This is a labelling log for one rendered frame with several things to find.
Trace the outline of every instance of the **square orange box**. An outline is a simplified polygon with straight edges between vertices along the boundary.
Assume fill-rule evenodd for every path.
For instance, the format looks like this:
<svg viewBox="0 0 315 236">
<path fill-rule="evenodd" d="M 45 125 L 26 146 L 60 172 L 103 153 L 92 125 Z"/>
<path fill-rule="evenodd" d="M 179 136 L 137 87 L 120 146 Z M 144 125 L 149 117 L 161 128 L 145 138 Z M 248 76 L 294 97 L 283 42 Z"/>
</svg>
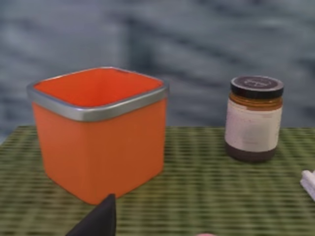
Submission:
<svg viewBox="0 0 315 236">
<path fill-rule="evenodd" d="M 163 169 L 168 86 L 112 67 L 28 85 L 49 178 L 97 205 Z"/>
</svg>

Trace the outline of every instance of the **dark pointed object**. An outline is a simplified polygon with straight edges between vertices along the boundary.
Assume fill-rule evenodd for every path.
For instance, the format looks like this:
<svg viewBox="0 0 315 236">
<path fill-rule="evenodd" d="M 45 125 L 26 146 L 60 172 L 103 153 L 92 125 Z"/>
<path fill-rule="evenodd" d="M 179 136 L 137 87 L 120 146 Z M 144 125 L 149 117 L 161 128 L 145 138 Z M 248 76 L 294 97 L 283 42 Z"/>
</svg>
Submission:
<svg viewBox="0 0 315 236">
<path fill-rule="evenodd" d="M 66 236 L 115 236 L 116 198 L 115 194 L 96 206 Z"/>
</svg>

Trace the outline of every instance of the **blurred backdrop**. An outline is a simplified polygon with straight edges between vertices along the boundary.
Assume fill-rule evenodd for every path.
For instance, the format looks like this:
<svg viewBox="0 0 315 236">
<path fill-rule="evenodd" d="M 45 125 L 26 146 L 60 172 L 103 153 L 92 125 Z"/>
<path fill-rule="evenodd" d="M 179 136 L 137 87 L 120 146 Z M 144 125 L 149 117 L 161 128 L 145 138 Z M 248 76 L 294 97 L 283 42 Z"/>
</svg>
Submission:
<svg viewBox="0 0 315 236">
<path fill-rule="evenodd" d="M 224 125 L 229 81 L 285 83 L 283 126 L 315 125 L 313 0 L 1 0 L 0 142 L 33 124 L 30 82 L 116 66 L 170 83 L 168 125 Z"/>
</svg>

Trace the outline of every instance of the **woven placemat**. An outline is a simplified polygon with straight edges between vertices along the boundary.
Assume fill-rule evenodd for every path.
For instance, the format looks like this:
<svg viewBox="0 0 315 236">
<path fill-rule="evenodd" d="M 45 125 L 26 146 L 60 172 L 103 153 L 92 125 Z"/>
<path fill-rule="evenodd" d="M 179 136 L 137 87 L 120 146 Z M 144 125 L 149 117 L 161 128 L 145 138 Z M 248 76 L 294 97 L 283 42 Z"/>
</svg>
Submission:
<svg viewBox="0 0 315 236">
<path fill-rule="evenodd" d="M 315 129 L 281 131 L 275 158 L 224 154 L 223 128 L 169 127 L 162 175 L 118 199 L 118 236 L 313 236 L 315 203 L 299 184 L 315 169 Z M 0 236 L 64 236 L 94 206 L 44 174 L 33 126 L 0 147 Z"/>
</svg>

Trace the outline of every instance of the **jar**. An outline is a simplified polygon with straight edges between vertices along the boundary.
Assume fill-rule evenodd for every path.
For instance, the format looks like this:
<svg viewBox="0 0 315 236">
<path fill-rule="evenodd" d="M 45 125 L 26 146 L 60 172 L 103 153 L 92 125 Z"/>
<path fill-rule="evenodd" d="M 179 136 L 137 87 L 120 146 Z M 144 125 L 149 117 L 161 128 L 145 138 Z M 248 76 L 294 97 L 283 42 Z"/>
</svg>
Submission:
<svg viewBox="0 0 315 236">
<path fill-rule="evenodd" d="M 232 79 L 224 137 L 230 157 L 244 162 L 264 162 L 274 156 L 283 91 L 283 83 L 269 77 Z"/>
</svg>

